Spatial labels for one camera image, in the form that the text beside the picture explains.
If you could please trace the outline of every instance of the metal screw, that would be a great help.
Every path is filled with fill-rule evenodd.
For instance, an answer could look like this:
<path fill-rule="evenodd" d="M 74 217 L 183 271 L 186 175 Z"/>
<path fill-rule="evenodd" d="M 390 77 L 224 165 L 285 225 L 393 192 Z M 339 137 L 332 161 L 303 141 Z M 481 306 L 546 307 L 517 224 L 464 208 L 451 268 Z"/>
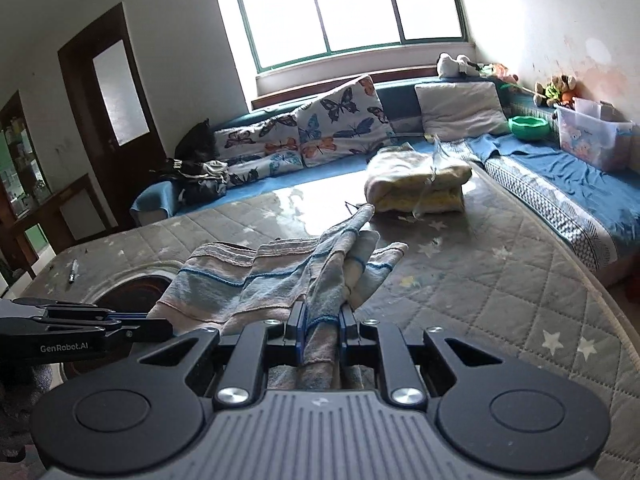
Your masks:
<path fill-rule="evenodd" d="M 410 406 L 424 400 L 424 394 L 417 388 L 398 388 L 391 392 L 391 398 L 398 404 Z"/>
<path fill-rule="evenodd" d="M 230 388 L 222 388 L 216 397 L 225 404 L 240 404 L 249 398 L 249 392 L 244 388 L 232 386 Z"/>

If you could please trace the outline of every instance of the window frame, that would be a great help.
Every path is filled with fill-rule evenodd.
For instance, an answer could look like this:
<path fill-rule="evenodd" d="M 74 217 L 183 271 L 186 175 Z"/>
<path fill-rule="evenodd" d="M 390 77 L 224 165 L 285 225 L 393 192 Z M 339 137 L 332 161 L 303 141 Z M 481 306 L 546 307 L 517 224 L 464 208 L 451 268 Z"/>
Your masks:
<path fill-rule="evenodd" d="M 247 40 L 249 41 L 249 48 L 251 50 L 251 54 L 254 58 L 255 68 L 258 73 L 268 72 L 269 70 L 274 70 L 277 68 L 282 68 L 285 66 L 291 66 L 297 63 L 304 63 L 306 61 L 312 61 L 315 59 L 323 59 L 326 57 L 336 56 L 339 54 L 346 54 L 349 52 L 363 52 L 367 50 L 375 50 L 378 48 L 385 48 L 388 46 L 401 46 L 406 44 L 419 44 L 419 43 L 466 43 L 468 42 L 468 29 L 466 27 L 465 15 L 462 7 L 462 0 L 454 0 L 456 5 L 456 12 L 458 14 L 458 22 L 460 23 L 460 37 L 456 38 L 418 38 L 415 40 L 408 40 L 404 37 L 404 30 L 402 30 L 402 20 L 400 17 L 400 11 L 398 9 L 398 3 L 396 0 L 391 0 L 391 6 L 394 10 L 394 16 L 396 17 L 396 25 L 398 26 L 398 34 L 400 36 L 400 41 L 394 41 L 392 43 L 379 43 L 373 45 L 364 45 L 357 46 L 353 48 L 345 48 L 341 50 L 331 50 L 329 46 L 329 39 L 326 34 L 326 30 L 324 28 L 324 21 L 322 20 L 322 13 L 320 12 L 320 7 L 318 4 L 318 0 L 314 0 L 314 4 L 316 6 L 316 12 L 318 13 L 318 19 L 320 21 L 320 27 L 322 30 L 322 36 L 324 38 L 324 47 L 326 52 L 320 54 L 313 54 L 312 56 L 300 57 L 297 59 L 292 59 L 290 61 L 285 61 L 282 63 L 277 63 L 271 66 L 262 66 L 260 64 L 260 58 L 258 57 L 258 51 L 254 42 L 254 35 L 251 31 L 251 25 L 249 23 L 249 19 L 246 13 L 246 9 L 244 8 L 244 1 L 238 0 L 238 7 L 240 9 L 240 14 L 242 16 L 242 24 L 244 25 L 244 31 L 247 36 Z"/>

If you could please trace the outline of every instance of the wooden door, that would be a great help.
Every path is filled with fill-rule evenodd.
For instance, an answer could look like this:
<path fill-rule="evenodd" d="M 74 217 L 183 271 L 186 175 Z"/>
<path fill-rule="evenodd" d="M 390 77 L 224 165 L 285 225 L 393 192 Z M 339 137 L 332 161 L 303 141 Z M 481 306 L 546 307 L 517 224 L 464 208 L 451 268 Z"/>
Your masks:
<path fill-rule="evenodd" d="M 152 183 L 164 149 L 146 102 L 122 4 L 58 52 L 82 143 L 118 227 L 134 227 L 129 208 Z"/>

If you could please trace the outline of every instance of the quilted mattress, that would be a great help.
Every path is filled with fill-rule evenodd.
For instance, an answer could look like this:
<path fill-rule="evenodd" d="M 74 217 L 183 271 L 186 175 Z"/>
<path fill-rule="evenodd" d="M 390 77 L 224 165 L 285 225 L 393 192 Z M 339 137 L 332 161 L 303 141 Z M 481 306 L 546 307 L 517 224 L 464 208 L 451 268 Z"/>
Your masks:
<path fill-rule="evenodd" d="M 309 182 L 70 248 L 25 296 L 91 303 L 132 277 L 175 275 L 206 242 L 256 248 L 277 237 L 319 235 L 350 216 L 345 202 L 364 200 L 365 178 L 359 172 Z M 463 190 L 464 214 L 374 217 L 381 243 L 403 241 L 409 251 L 356 315 L 390 320 L 405 332 L 445 326 L 584 384 L 609 406 L 612 420 L 597 474 L 635 478 L 638 334 L 575 255 L 499 184 L 475 167 Z M 78 277 L 67 285 L 75 258 Z"/>

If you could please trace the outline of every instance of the bed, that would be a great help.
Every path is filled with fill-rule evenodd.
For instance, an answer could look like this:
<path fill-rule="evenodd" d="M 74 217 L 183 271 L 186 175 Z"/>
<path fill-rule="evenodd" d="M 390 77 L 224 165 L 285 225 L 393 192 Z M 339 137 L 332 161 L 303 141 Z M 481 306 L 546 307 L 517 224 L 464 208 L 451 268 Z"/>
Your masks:
<path fill-rule="evenodd" d="M 557 146 L 485 134 L 448 148 L 530 207 L 601 283 L 628 275 L 640 247 L 640 175 L 604 173 Z"/>
<path fill-rule="evenodd" d="M 111 235 L 59 254 L 25 295 L 93 302 L 133 277 L 174 276 L 191 251 L 224 240 L 256 248 L 319 235 L 364 200 L 366 174 L 277 189 Z M 409 250 L 356 311 L 405 333 L 443 326 L 569 377 L 609 406 L 612 431 L 596 472 L 632 478 L 640 465 L 640 337 L 603 286 L 554 232 L 474 164 L 464 214 L 422 221 L 375 216 L 381 244 Z M 67 285 L 73 259 L 76 282 Z"/>

